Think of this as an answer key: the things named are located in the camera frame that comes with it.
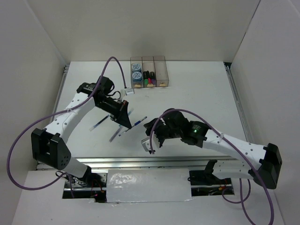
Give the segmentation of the purple capped black highlighter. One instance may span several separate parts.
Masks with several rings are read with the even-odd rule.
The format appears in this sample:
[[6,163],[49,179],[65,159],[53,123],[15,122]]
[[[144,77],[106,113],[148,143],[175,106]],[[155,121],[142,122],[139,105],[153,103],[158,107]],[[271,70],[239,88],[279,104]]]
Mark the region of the purple capped black highlighter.
[[150,72],[150,79],[151,79],[151,83],[156,86],[156,75],[155,72]]

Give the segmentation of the green capped black highlighter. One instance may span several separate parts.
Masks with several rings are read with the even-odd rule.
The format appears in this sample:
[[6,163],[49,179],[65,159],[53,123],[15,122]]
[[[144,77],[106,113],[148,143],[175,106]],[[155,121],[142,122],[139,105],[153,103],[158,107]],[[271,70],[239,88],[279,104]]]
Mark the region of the green capped black highlighter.
[[144,83],[144,87],[147,87],[147,85],[149,84],[149,71],[144,71],[143,72],[143,83]]

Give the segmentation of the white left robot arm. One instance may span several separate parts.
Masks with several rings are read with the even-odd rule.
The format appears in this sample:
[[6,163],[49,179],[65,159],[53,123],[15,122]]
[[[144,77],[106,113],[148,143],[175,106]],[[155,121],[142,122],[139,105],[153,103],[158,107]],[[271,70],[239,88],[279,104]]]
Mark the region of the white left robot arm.
[[102,77],[100,84],[84,82],[79,86],[71,103],[66,107],[66,113],[58,116],[44,129],[34,129],[31,133],[33,158],[52,168],[64,171],[76,182],[87,187],[93,182],[102,182],[102,177],[91,171],[91,167],[72,157],[67,142],[73,130],[94,107],[109,113],[112,121],[131,128],[128,116],[128,102],[115,100],[110,96],[114,83],[107,77]]

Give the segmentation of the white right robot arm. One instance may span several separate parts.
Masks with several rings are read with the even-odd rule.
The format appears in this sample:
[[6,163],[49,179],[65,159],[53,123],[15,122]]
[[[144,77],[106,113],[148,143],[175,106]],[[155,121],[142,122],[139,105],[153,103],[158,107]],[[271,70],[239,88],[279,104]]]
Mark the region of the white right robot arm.
[[209,160],[203,177],[210,184],[235,178],[253,180],[267,189],[277,187],[282,158],[278,146],[272,143],[264,146],[234,138],[204,121],[189,121],[175,109],[169,109],[162,118],[154,118],[144,127],[147,138],[142,145],[151,154],[165,140],[179,138],[185,144],[230,156],[231,160]]

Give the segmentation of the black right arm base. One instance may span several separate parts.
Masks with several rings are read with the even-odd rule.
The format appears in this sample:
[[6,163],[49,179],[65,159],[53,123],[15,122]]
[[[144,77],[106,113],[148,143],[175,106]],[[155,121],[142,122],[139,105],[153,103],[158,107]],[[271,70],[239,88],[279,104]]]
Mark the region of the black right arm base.
[[231,179],[220,180],[203,170],[189,171],[187,180],[191,185],[192,196],[215,196],[221,195],[223,191],[225,195],[234,194]]

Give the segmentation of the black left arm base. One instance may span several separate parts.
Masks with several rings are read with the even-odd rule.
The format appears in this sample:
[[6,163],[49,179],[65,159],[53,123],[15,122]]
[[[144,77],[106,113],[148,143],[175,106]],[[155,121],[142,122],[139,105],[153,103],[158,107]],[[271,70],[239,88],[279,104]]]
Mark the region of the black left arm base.
[[90,184],[78,178],[66,175],[62,199],[91,199],[96,203],[106,203],[107,173],[100,174],[100,179],[92,179]]

